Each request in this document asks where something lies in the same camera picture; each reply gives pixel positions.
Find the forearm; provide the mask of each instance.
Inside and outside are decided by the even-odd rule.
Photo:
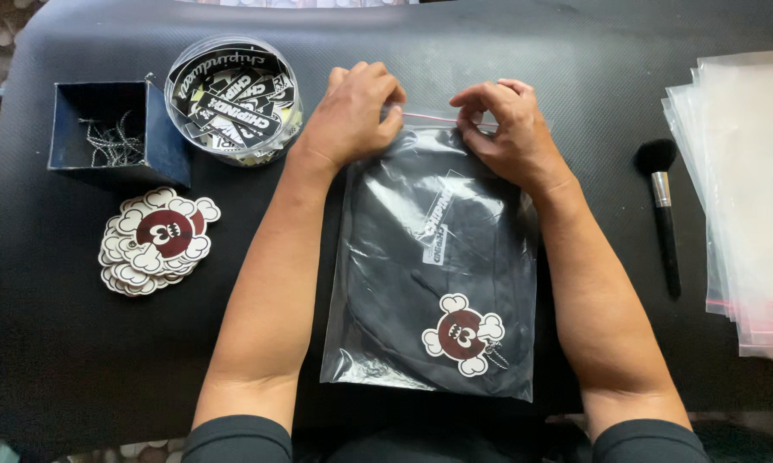
[[[539,198],[536,207],[558,338],[581,384],[593,435],[628,414],[689,425],[646,312],[577,180]]]
[[[323,165],[297,150],[296,144],[237,277],[195,425],[229,407],[289,428],[312,329],[323,209],[332,180]]]

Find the black table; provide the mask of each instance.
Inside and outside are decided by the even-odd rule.
[[[461,0],[349,10],[227,8],[169,0],[52,0],[15,54],[0,128],[0,434],[47,454],[184,435],[244,251],[283,163],[242,170],[194,153],[191,198],[223,217],[180,285],[112,293],[96,256],[126,197],[46,171],[52,83],[163,81],[190,43],[241,31],[277,47],[309,113],[333,66],[384,61],[410,101],[442,110],[457,90],[501,77],[533,84],[555,141],[638,290],[690,410],[773,409],[773,362],[738,358],[734,326],[704,312],[704,217],[683,163],[670,172],[683,296],[666,295],[645,179],[630,165],[668,136],[664,88],[700,56],[773,49],[773,1]],[[296,427],[385,423],[460,409],[487,419],[577,412],[539,261],[535,403],[362,385],[319,385],[343,180],[327,200],[312,345]]]

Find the box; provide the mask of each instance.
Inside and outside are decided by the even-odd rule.
[[[143,159],[125,165],[105,165],[87,139],[88,124],[114,129],[126,111],[127,138],[143,135]],[[190,186],[190,166],[184,139],[167,114],[164,94],[150,81],[55,84],[55,117],[48,169],[104,189],[143,191],[152,186]]]

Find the clear plastic container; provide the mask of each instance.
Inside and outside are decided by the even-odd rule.
[[[214,53],[217,49],[225,49],[226,45],[236,45],[239,48],[253,47],[261,51],[272,53],[278,58],[281,67],[285,69],[285,73],[294,87],[293,104],[289,108],[290,111],[287,111],[288,117],[286,120],[283,120],[282,118],[280,127],[275,134],[252,147],[226,150],[207,146],[189,133],[186,129],[186,124],[191,122],[190,119],[186,114],[181,114],[172,104],[176,82],[170,81],[169,76],[172,75],[176,69],[181,68],[193,58],[199,58],[206,54]],[[235,68],[238,69],[241,67],[241,65],[237,64]],[[175,60],[175,63],[173,63],[172,68],[169,70],[164,86],[164,96],[169,117],[186,140],[207,153],[214,155],[220,161],[227,162],[231,165],[254,167],[268,164],[269,162],[280,158],[283,154],[282,148],[293,140],[303,124],[303,106],[299,95],[298,80],[286,58],[284,58],[275,47],[269,45],[267,42],[241,34],[225,34],[208,37],[190,45],[183,53],[181,53],[178,59]]]

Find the skull and crossbones sticker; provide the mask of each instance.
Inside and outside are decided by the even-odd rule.
[[[487,372],[485,356],[495,353],[500,357],[497,346],[503,338],[504,329],[500,316],[494,313],[481,315],[469,305],[469,299],[463,294],[444,294],[438,302],[444,315],[437,328],[425,330],[421,339],[429,355],[446,355],[458,363],[458,372],[473,377]]]

